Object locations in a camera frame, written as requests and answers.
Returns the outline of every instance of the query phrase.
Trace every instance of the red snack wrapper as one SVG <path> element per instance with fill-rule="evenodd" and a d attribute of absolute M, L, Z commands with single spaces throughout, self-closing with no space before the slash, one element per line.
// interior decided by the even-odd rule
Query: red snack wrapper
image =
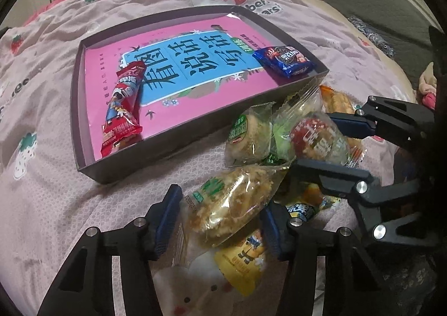
<path fill-rule="evenodd" d="M 142 131 L 132 112 L 145 70 L 143 61 L 134 61 L 116 73 L 118 82 L 113 89 L 103 127 L 102 157 L 110 155 L 122 140 Z"/>
<path fill-rule="evenodd" d="M 347 139 L 325 113 L 310 113 L 290 133 L 297 157 L 345 165 L 349 159 Z"/>

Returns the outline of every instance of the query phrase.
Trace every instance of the clear plastic wrapper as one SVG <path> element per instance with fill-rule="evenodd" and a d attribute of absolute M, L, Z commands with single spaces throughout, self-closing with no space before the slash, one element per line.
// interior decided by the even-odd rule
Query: clear plastic wrapper
<path fill-rule="evenodd" d="M 210 178 L 184 197 L 180 211 L 187 247 L 216 247 L 235 234 L 270 201 L 287 169 L 288 166 L 237 167 Z"/>
<path fill-rule="evenodd" d="M 326 113 L 355 113 L 354 107 L 345 93 L 324 85 L 320 85 L 320 92 Z M 360 139 L 347 138 L 347 140 L 349 143 L 349 163 L 347 167 L 357 167 L 363 160 L 366 150 L 363 148 Z"/>
<path fill-rule="evenodd" d="M 292 129 L 290 139 L 297 157 L 346 165 L 349 144 L 323 112 L 309 113 Z"/>
<path fill-rule="evenodd" d="M 315 81 L 307 85 L 302 92 L 292 96 L 273 116 L 273 140 L 270 150 L 274 159 L 291 161 L 295 158 L 290 133 L 297 123 L 308 113 L 321 111 L 323 100 Z"/>
<path fill-rule="evenodd" d="M 262 161 L 270 152 L 272 105 L 254 105 L 234 122 L 225 147 L 225 164 L 241 166 Z"/>
<path fill-rule="evenodd" d="M 278 202 L 286 206 L 292 217 L 303 221 L 339 202 L 323 195 L 316 184 L 299 183 L 298 188 L 290 185 L 288 194 L 276 194 L 274 199 L 280 199 Z M 267 267 L 267 249 L 258 226 L 258 220 L 254 219 L 223 243 L 214 256 L 227 281 L 245 297 L 254 292 Z"/>

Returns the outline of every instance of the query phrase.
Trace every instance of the snack bag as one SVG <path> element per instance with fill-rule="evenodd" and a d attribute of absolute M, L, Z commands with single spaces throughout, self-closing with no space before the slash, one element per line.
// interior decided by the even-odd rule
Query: snack bag
<path fill-rule="evenodd" d="M 323 112 L 309 113 L 292 129 L 290 139 L 297 157 L 346 165 L 349 145 L 337 126 Z"/>
<path fill-rule="evenodd" d="M 291 161 L 295 158 L 290 133 L 308 113 L 323 108 L 320 89 L 312 80 L 303 90 L 287 100 L 273 115 L 273 141 L 271 154 L 276 160 Z"/>
<path fill-rule="evenodd" d="M 110 155 L 113 148 L 124 140 L 142 132 L 132 112 L 145 70 L 143 61 L 135 61 L 117 72 L 118 82 L 113 89 L 103 126 L 102 157 Z"/>
<path fill-rule="evenodd" d="M 217 247 L 273 197 L 287 166 L 246 165 L 224 171 L 180 202 L 188 247 Z"/>
<path fill-rule="evenodd" d="M 220 249 L 214 261 L 230 284 L 244 297 L 253 293 L 265 270 L 267 250 L 261 230 L 253 226 L 242 229 L 230 246 Z"/>
<path fill-rule="evenodd" d="M 314 67 L 308 58 L 291 46 L 265 47 L 253 52 L 253 57 L 287 78 L 307 73 Z"/>
<path fill-rule="evenodd" d="M 324 85 L 320 85 L 320 91 L 326 113 L 355 113 L 354 107 L 345 93 L 341 93 Z M 347 140 L 349 144 L 349 164 L 347 166 L 357 167 L 363 160 L 366 150 L 363 149 L 360 139 L 347 138 Z"/>
<path fill-rule="evenodd" d="M 234 122 L 225 147 L 225 164 L 257 163 L 268 156 L 272 137 L 272 105 L 254 105 Z"/>
<path fill-rule="evenodd" d="M 291 184 L 289 194 L 281 199 L 275 199 L 285 205 L 292 218 L 300 218 L 307 222 L 318 212 L 333 206 L 339 200 L 332 196 L 323 195 L 317 184 Z"/>
<path fill-rule="evenodd" d="M 345 93 L 335 91 L 324 85 L 320 85 L 320 92 L 326 113 L 355 113 L 351 101 Z"/>

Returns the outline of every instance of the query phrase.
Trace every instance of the green label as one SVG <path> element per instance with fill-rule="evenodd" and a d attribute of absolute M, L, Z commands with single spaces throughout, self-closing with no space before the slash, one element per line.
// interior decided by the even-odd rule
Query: green label
<path fill-rule="evenodd" d="M 238 45 L 242 50 L 244 50 L 246 53 L 251 54 L 253 52 L 253 49 L 249 47 L 243 40 L 237 37 L 232 37 L 231 41 L 233 41 L 236 45 Z"/>
<path fill-rule="evenodd" d="M 198 191 L 194 191 L 193 196 L 199 204 L 203 201 L 203 196 Z"/>
<path fill-rule="evenodd" d="M 230 134 L 228 135 L 228 142 L 237 143 L 244 139 L 247 133 L 248 122 L 247 116 L 244 114 L 240 115 L 239 118 L 234 122 L 233 127 L 231 127 Z"/>
<path fill-rule="evenodd" d="M 207 182 L 205 182 L 200 188 L 209 197 L 214 197 L 216 193 L 222 191 L 225 184 L 221 179 L 212 177 Z"/>

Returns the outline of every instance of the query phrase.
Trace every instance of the gray floor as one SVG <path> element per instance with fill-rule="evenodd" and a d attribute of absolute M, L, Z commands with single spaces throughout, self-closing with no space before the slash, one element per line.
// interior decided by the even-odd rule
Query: gray floor
<path fill-rule="evenodd" d="M 368 23 L 392 47 L 395 60 L 417 88 L 419 76 L 430 61 L 432 51 L 428 21 L 407 0 L 324 0 L 345 17 L 356 15 Z"/>

